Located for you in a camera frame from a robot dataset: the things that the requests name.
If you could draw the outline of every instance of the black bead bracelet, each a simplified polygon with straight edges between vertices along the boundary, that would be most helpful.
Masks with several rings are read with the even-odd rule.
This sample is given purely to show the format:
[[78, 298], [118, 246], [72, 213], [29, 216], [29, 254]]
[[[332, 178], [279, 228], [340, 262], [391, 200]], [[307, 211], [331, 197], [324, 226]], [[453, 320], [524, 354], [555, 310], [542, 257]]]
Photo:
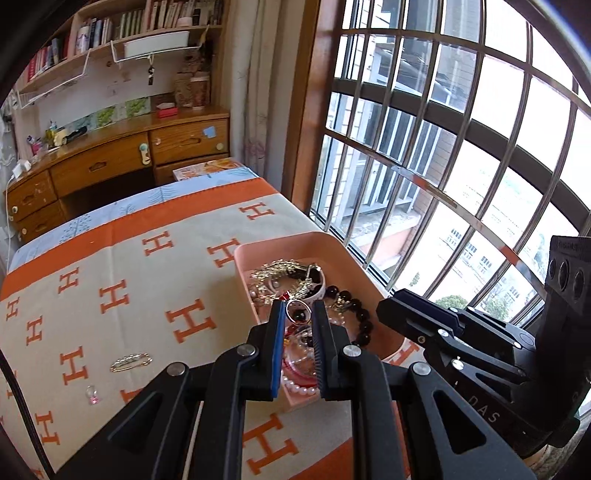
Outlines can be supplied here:
[[359, 333], [351, 343], [357, 346], [368, 345], [371, 341], [369, 334], [374, 329], [374, 324], [369, 321], [371, 315], [369, 311], [363, 308], [361, 300], [354, 299], [348, 290], [339, 291], [336, 285], [326, 287], [324, 297], [334, 299], [334, 304], [337, 304], [340, 310], [350, 310], [355, 313], [355, 316], [359, 320]]

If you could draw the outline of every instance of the window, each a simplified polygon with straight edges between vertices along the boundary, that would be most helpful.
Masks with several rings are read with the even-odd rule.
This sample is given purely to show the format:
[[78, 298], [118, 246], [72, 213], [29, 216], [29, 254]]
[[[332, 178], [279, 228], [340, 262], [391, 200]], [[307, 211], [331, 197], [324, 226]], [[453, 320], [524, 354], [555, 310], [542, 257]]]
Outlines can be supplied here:
[[[591, 206], [591, 120], [581, 107], [569, 121], [569, 68], [503, 0], [484, 24], [480, 0], [345, 3], [310, 216], [388, 291], [521, 321], [540, 297], [507, 259], [543, 281], [550, 238], [577, 235], [569, 219]], [[564, 155], [568, 189], [553, 181]]]

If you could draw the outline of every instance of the wall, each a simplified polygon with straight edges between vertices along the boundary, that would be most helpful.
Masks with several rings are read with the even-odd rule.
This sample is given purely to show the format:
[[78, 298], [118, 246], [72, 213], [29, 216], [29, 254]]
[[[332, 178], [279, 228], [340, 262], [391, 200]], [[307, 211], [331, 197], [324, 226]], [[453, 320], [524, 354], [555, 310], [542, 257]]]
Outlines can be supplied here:
[[[182, 59], [183, 54], [177, 52], [156, 55], [154, 84], [148, 86], [148, 60], [131, 60], [122, 64], [119, 69], [110, 56], [100, 59], [91, 57], [87, 76], [73, 85], [66, 86], [62, 91], [39, 100], [34, 107], [25, 109], [22, 112], [23, 119], [29, 128], [37, 127], [35, 135], [40, 136], [48, 128], [50, 120], [62, 127], [97, 110], [126, 100], [172, 92], [173, 73], [178, 71]], [[56, 80], [43, 88], [51, 88], [61, 81], [63, 80]]]
[[277, 26], [267, 119], [267, 165], [265, 166], [265, 178], [277, 190], [281, 189], [285, 138], [304, 3], [303, 0], [282, 0]]

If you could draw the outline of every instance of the metal pivot screw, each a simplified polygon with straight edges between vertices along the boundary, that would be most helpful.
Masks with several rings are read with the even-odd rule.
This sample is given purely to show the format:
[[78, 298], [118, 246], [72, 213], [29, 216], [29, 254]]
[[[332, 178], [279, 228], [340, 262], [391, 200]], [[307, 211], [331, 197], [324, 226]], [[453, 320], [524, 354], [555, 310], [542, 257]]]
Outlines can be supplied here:
[[171, 377], [178, 377], [185, 371], [185, 366], [181, 362], [175, 362], [166, 367], [166, 373]]
[[452, 360], [452, 367], [455, 368], [456, 370], [464, 370], [464, 363], [460, 360], [458, 360], [457, 358], [454, 358]]
[[425, 362], [417, 362], [413, 365], [413, 372], [424, 377], [431, 373], [431, 367]]
[[357, 345], [345, 345], [343, 347], [343, 353], [346, 356], [359, 356], [361, 355], [361, 348]]
[[240, 356], [252, 356], [256, 352], [256, 347], [252, 346], [250, 343], [243, 343], [236, 347], [236, 351]]

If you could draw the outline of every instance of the bed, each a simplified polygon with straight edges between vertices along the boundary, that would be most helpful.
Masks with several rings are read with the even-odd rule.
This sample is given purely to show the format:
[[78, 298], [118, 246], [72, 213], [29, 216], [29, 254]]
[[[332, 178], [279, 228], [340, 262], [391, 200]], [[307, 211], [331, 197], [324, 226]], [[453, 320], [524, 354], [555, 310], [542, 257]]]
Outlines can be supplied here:
[[[168, 364], [212, 362], [246, 339], [237, 245], [315, 229], [240, 167], [115, 202], [19, 249], [0, 291], [0, 348], [54, 470]], [[393, 361], [409, 362], [406, 348]], [[135, 353], [152, 362], [109, 370]], [[5, 380], [0, 422], [46, 478]], [[281, 397], [249, 403], [242, 477], [351, 478], [350, 436], [348, 403], [321, 400], [289, 413]]]

